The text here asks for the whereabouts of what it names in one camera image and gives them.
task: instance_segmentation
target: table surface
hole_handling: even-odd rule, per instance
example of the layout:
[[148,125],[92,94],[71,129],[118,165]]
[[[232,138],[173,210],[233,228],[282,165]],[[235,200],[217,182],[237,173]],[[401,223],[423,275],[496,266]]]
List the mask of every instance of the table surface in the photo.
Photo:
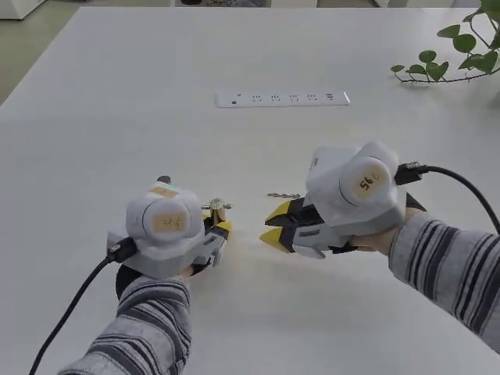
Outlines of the table surface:
[[[234,204],[224,263],[193,278],[186,374],[498,373],[487,346],[388,271],[377,254],[324,261],[259,242],[303,193],[319,145],[377,139],[402,161],[446,166],[495,207],[498,77],[402,86],[389,72],[437,48],[464,9],[82,8],[0,108],[0,363],[26,373],[105,233],[158,175]],[[478,29],[488,27],[479,23]],[[218,109],[218,89],[346,90],[349,107]],[[449,223],[492,230],[445,177],[410,191]],[[40,374],[84,354],[113,318],[115,270],[91,285]]]

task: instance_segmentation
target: forearm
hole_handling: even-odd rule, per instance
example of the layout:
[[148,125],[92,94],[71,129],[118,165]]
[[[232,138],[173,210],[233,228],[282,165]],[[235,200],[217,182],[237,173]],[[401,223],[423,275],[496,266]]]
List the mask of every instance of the forearm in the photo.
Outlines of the forearm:
[[394,275],[500,352],[500,237],[449,227],[419,213],[397,232]]
[[115,320],[59,375],[180,373],[191,345],[189,305],[181,277],[136,279],[121,295]]

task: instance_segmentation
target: plant leaf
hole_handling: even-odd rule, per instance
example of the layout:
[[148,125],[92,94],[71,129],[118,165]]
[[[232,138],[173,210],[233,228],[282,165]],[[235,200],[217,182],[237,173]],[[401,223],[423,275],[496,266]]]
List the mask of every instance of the plant leaf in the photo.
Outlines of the plant leaf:
[[472,22],[473,18],[480,14],[484,14],[484,10],[482,8],[479,8],[476,12],[469,14],[466,18],[463,19],[462,22]]
[[453,39],[453,47],[461,53],[469,53],[476,47],[476,44],[476,38],[471,34],[462,34]]
[[437,35],[441,38],[456,38],[460,33],[460,25],[451,25],[440,30]]
[[432,50],[423,51],[419,54],[419,60],[422,63],[432,63],[436,59],[437,55],[438,54]]
[[409,73],[411,73],[411,74],[423,74],[424,76],[427,75],[425,68],[421,65],[418,65],[418,64],[411,65],[409,67]]
[[498,52],[490,51],[483,58],[476,62],[476,69],[490,74],[497,63]]
[[403,65],[394,65],[391,68],[391,72],[392,73],[397,73],[397,72],[401,72],[403,69],[405,69],[405,66],[403,66]]
[[499,49],[500,48],[500,31],[495,34],[493,41],[490,44],[490,49]]
[[430,78],[438,82],[448,71],[450,64],[448,61],[443,62],[441,65],[435,62],[429,62],[426,66],[427,74]]
[[460,69],[468,69],[468,70],[471,70],[472,68],[475,68],[476,67],[476,63],[478,61],[480,61],[481,59],[483,58],[482,55],[479,55],[479,54],[475,54],[475,55],[471,55],[469,56],[467,59],[464,60],[464,62],[462,62],[462,64],[459,66],[459,70]]
[[438,82],[441,77],[439,77],[439,65],[435,62],[429,62],[426,67],[425,67],[425,70],[427,71],[427,74],[429,75],[430,78],[432,78],[433,80],[435,80],[436,82]]
[[500,2],[498,0],[481,0],[481,8],[493,20],[500,20]]

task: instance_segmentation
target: green plant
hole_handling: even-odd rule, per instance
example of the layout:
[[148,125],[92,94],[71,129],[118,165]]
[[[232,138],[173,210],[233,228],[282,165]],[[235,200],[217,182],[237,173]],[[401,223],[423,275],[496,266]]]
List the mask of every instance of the green plant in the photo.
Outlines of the green plant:
[[[483,15],[488,18],[489,23],[493,27],[494,35],[491,41],[486,41],[484,37],[479,35],[473,26],[473,20],[476,16]],[[500,67],[496,68],[498,54],[500,52],[500,0],[481,0],[481,7],[474,13],[469,14],[463,19],[463,23],[468,23],[472,34],[460,34],[460,26],[452,25],[440,30],[437,35],[440,38],[449,38],[453,41],[453,47],[456,51],[465,55],[465,59],[459,66],[459,70],[465,70],[465,77],[453,80],[447,80],[445,74],[448,72],[449,62],[444,61],[441,64],[436,62],[438,53],[432,50],[422,51],[419,54],[419,61],[422,64],[413,64],[408,69],[403,65],[394,65],[391,72],[402,83],[406,82],[424,82],[424,83],[440,83],[440,82],[458,82],[461,80],[473,80],[479,77],[500,72]],[[475,53],[477,40],[487,47],[487,52],[484,54]],[[405,71],[409,75],[409,79],[400,77],[400,73]],[[474,76],[468,76],[467,72],[477,70]],[[416,79],[415,75],[424,76],[424,79]]]

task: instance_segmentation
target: gray striped sleeve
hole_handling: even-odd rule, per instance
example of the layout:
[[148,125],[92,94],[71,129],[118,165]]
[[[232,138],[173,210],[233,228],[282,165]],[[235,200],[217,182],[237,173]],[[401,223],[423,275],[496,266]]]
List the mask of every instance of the gray striped sleeve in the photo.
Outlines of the gray striped sleeve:
[[500,352],[500,237],[459,230],[427,213],[396,235],[389,268]]
[[123,292],[115,320],[59,375],[181,373],[191,347],[189,305],[180,277],[138,278]]

